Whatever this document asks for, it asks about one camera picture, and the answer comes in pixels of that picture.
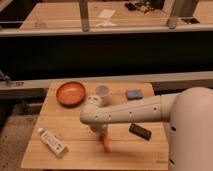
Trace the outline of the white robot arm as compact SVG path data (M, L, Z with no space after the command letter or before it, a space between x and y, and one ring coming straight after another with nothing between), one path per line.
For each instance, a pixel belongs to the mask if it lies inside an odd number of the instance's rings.
M167 122L168 171L213 171L213 90L188 88L107 106L97 95L87 98L80 121L93 130L102 124Z

